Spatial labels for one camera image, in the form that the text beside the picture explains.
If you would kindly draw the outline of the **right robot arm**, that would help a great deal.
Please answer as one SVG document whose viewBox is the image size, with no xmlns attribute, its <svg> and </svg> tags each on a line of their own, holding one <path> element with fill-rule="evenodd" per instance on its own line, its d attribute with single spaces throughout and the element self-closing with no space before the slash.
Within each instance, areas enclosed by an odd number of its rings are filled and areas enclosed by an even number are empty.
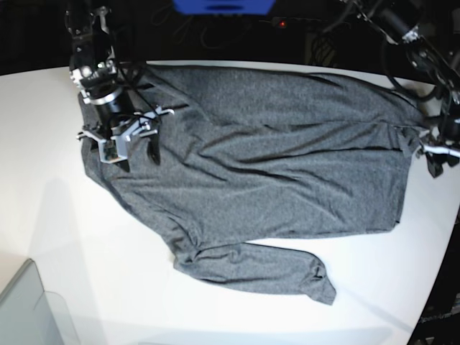
<svg viewBox="0 0 460 345">
<path fill-rule="evenodd" d="M 116 59 L 116 38 L 102 1 L 69 1 L 65 26 L 71 36 L 70 79 L 84 104 L 96 112 L 95 124 L 83 125 L 78 140 L 88 139 L 102 163 L 128 172 L 129 143 L 147 139 L 147 156 L 159 165 L 160 126 L 172 109 L 151 104 L 140 92 L 141 73 L 129 75 Z"/>
</svg>

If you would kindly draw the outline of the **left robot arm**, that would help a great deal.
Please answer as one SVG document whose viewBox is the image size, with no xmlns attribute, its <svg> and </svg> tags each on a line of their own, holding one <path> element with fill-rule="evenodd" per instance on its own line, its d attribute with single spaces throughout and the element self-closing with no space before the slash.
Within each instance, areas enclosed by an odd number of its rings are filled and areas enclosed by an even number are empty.
<svg viewBox="0 0 460 345">
<path fill-rule="evenodd" d="M 363 19 L 383 36 L 380 62 L 387 79 L 402 95 L 426 103 L 434 98 L 441 101 L 438 116 L 426 119 L 428 132 L 420 138 L 417 156 L 425 156 L 428 171 L 433 178 L 443 173 L 443 166 L 459 164 L 459 72 L 458 63 L 447 59 L 420 33 L 421 10 L 411 1 L 344 1 L 344 9 L 323 34 L 345 22 L 352 13 Z M 409 63 L 427 74 L 434 84 L 430 93 L 422 96 L 401 85 L 390 73 L 387 48 L 404 47 Z"/>
</svg>

